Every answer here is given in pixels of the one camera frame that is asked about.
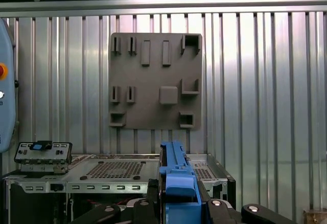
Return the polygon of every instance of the metal wall panel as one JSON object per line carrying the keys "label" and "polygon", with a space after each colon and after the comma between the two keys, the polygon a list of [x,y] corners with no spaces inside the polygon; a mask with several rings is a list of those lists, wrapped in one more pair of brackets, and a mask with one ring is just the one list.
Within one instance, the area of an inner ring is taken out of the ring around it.
{"label": "metal wall panel", "polygon": [[[158,153],[178,139],[226,167],[238,209],[260,203],[300,222],[303,209],[327,207],[325,11],[327,0],[0,4],[16,41],[19,140]],[[200,130],[109,128],[113,32],[202,34]]]}

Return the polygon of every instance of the blue connector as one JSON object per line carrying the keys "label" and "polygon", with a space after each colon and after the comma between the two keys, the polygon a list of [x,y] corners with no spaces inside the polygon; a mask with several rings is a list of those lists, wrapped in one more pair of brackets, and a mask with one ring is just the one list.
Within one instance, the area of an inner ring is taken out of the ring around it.
{"label": "blue connector", "polygon": [[201,197],[193,168],[186,159],[186,153],[180,142],[163,142],[166,149],[167,166],[159,169],[161,175],[166,176],[166,197],[175,200],[189,197],[188,202],[166,201],[167,224],[199,224],[201,223]]}

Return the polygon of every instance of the emergency stop button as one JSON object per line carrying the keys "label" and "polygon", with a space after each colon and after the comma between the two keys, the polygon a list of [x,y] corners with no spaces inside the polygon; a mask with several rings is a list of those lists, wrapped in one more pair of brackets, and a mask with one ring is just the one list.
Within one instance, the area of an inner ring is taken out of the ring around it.
{"label": "emergency stop button", "polygon": [[0,65],[0,77],[5,73],[5,69]]}
{"label": "emergency stop button", "polygon": [[5,64],[0,63],[0,80],[4,80],[7,76],[8,69]]}

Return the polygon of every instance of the corrugated metal wall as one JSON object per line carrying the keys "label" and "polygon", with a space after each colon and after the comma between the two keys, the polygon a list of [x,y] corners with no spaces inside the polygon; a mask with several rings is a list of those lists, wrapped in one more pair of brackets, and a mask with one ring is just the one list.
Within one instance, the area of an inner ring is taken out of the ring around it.
{"label": "corrugated metal wall", "polygon": [[[324,12],[7,21],[16,40],[20,141],[69,141],[75,153],[158,153],[161,140],[177,139],[226,167],[237,180],[238,208],[260,203],[300,222],[303,209],[327,206]],[[203,35],[199,131],[109,128],[113,32]],[[4,172],[15,167],[13,155],[14,148],[4,154]]]}

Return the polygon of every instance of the ventilation holes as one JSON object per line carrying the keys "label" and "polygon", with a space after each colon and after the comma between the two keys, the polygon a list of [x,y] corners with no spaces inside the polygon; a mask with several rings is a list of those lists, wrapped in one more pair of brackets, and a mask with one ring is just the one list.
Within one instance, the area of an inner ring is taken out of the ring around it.
{"label": "ventilation holes", "polygon": [[214,178],[207,169],[198,168],[194,169],[194,172],[196,174],[197,180],[214,180]]}
{"label": "ventilation holes", "polygon": [[143,164],[138,162],[106,162],[97,164],[88,175],[90,178],[131,178],[139,175]]}

